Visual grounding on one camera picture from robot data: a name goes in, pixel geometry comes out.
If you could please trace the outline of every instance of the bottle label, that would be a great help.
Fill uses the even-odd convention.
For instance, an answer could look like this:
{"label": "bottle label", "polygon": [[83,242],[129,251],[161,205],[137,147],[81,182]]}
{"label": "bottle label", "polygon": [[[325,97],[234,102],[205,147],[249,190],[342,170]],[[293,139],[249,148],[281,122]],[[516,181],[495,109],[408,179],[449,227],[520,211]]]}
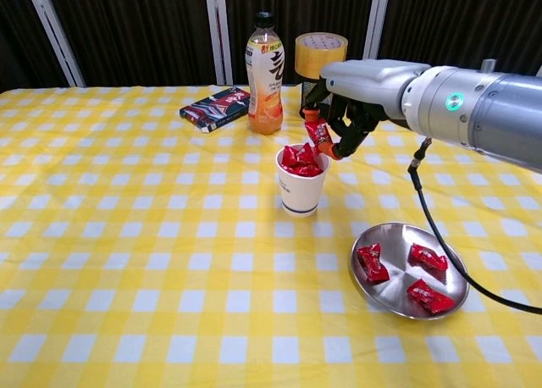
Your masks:
{"label": "bottle label", "polygon": [[245,61],[248,83],[251,87],[249,118],[259,119],[262,123],[282,120],[280,87],[285,69],[285,51],[282,42],[248,42]]}

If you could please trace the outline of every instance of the black curtain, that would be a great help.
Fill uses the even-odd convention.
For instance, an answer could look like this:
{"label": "black curtain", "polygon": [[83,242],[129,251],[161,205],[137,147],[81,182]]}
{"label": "black curtain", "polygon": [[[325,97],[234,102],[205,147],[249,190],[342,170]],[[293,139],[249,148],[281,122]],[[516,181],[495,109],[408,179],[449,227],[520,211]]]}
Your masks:
{"label": "black curtain", "polygon": [[88,86],[213,84],[206,0],[52,0]]}
{"label": "black curtain", "polygon": [[535,75],[542,0],[389,0],[379,57]]}
{"label": "black curtain", "polygon": [[0,0],[0,92],[67,86],[31,0]]}
{"label": "black curtain", "polygon": [[361,58],[371,0],[226,0],[234,82],[246,83],[245,46],[254,30],[254,14],[271,10],[275,30],[285,46],[283,82],[299,81],[294,71],[296,37],[325,31],[348,39],[348,58]]}

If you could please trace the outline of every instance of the bottle cap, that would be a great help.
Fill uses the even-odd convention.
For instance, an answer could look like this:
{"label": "bottle cap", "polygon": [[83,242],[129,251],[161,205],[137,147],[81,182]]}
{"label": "bottle cap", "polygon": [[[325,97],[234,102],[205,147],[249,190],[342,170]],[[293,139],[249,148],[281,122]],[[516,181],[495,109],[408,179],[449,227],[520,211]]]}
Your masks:
{"label": "bottle cap", "polygon": [[254,15],[254,25],[257,28],[272,28],[274,27],[274,16],[269,11],[260,11]]}

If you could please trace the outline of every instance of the green indicator light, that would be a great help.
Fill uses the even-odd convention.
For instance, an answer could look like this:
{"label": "green indicator light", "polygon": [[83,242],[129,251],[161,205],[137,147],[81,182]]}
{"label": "green indicator light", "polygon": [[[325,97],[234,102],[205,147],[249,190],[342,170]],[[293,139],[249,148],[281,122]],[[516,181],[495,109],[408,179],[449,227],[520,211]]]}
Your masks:
{"label": "green indicator light", "polygon": [[451,93],[446,98],[446,108],[449,111],[457,111],[463,105],[463,95],[459,92]]}

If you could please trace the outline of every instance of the plastic bottle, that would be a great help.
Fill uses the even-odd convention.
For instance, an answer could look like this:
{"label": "plastic bottle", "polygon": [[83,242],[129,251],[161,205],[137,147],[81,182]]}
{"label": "plastic bottle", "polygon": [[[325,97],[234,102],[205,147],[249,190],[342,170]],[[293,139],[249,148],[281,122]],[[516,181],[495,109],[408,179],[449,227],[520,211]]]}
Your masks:
{"label": "plastic bottle", "polygon": [[251,102],[248,119],[253,131],[268,135],[280,130],[280,87],[285,69],[285,50],[274,32],[274,17],[262,11],[254,17],[256,30],[246,44],[245,61]]}

